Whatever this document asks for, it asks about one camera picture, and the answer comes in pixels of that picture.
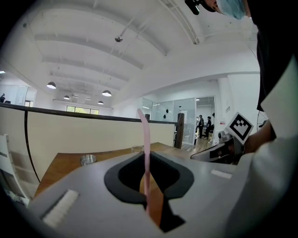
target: window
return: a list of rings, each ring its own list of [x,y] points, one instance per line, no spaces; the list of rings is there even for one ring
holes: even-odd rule
[[[84,107],[76,107],[76,106],[67,106],[66,111],[67,112],[78,112],[78,113],[99,115],[99,110],[89,109],[89,108],[84,108]]]
[[[33,107],[33,101],[25,101],[25,106]]]

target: wooden floor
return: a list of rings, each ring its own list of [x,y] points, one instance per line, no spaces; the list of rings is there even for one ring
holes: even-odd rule
[[[208,143],[208,140],[204,140],[202,139],[197,139],[196,140],[196,145],[188,145],[188,144],[184,144],[182,143],[182,150],[185,150],[187,152],[190,152],[192,154],[195,153],[199,153],[201,151],[204,151],[206,149],[209,149],[210,147],[212,147],[212,143]]]

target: chair backrest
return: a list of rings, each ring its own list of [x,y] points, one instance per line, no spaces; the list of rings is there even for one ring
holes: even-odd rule
[[[25,205],[28,205],[30,199],[20,185],[20,179],[9,150],[7,134],[0,135],[0,175],[1,185],[7,195],[13,199],[20,199]]]

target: wooden table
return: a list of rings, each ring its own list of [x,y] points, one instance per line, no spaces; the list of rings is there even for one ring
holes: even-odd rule
[[[153,143],[151,144],[151,151],[161,151],[170,155],[174,155],[181,159],[190,159],[192,153],[183,151],[162,143]],[[106,159],[114,158],[117,156],[125,155],[131,153],[131,149],[109,151],[109,152],[99,152],[99,153],[90,153],[96,156],[97,161],[103,161]],[[43,176],[35,197],[38,196],[42,191],[47,189],[49,186],[59,181],[64,176],[68,175],[73,170],[79,168],[80,157],[83,154],[67,154],[67,153],[58,153],[49,168],[47,169],[45,175]],[[163,193],[160,191],[153,177],[150,176],[150,191],[151,191],[151,202],[150,202],[150,216],[153,221],[159,226],[162,214],[163,207]],[[140,192],[144,193],[144,177],[141,180]]]

